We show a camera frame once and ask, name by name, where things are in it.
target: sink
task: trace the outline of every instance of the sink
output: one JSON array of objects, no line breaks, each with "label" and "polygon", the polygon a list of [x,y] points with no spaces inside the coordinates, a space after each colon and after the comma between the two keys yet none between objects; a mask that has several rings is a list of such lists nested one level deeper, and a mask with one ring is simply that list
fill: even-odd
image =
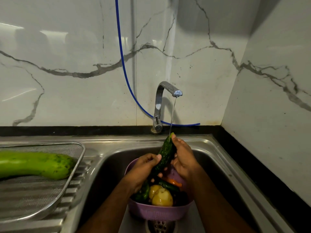
[{"label": "sink", "polygon": [[[41,220],[0,225],[0,232],[75,232],[100,207],[124,176],[127,165],[146,153],[157,153],[166,136],[17,137],[1,138],[0,145],[47,142],[83,143],[86,152],[75,181],[56,212]],[[293,232],[256,185],[211,135],[183,135],[216,187],[256,232]],[[177,221],[178,232],[205,232],[196,205]],[[120,230],[146,232],[145,223],[125,212]]]}]

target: sink drain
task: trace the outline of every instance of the sink drain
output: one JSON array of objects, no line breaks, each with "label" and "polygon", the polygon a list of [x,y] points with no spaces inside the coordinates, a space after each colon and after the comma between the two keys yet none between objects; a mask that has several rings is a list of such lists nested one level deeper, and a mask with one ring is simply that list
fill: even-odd
[{"label": "sink drain", "polygon": [[145,221],[147,233],[177,233],[177,222],[175,221]]}]

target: wire mesh basket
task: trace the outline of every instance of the wire mesh basket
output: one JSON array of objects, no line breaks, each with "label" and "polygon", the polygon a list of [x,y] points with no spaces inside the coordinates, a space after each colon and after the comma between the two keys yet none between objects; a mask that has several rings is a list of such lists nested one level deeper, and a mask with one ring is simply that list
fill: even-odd
[{"label": "wire mesh basket", "polygon": [[52,212],[66,191],[83,158],[85,147],[77,142],[0,146],[0,151],[66,154],[77,160],[70,176],[52,180],[41,176],[0,179],[0,223],[43,218]]}]

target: forearm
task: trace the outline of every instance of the forearm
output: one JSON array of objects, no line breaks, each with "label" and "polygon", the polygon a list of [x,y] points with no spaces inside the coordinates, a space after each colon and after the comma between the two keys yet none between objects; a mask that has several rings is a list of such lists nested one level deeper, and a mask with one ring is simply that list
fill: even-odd
[{"label": "forearm", "polygon": [[132,194],[133,189],[123,178],[105,202],[77,233],[117,233],[126,210],[128,199]]},{"label": "forearm", "polygon": [[206,232],[253,232],[200,165],[194,168],[188,183]]}]

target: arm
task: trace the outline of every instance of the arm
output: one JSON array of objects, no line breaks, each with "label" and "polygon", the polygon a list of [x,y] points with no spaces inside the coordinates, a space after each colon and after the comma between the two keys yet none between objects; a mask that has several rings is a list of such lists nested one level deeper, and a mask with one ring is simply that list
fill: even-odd
[{"label": "arm", "polygon": [[161,155],[155,154],[141,156],[77,233],[117,233],[130,196],[140,190],[151,169],[160,162],[161,158]]},{"label": "arm", "polygon": [[172,164],[190,186],[205,231],[254,232],[215,187],[196,161],[190,146],[174,135],[172,141],[177,148],[177,157]]}]

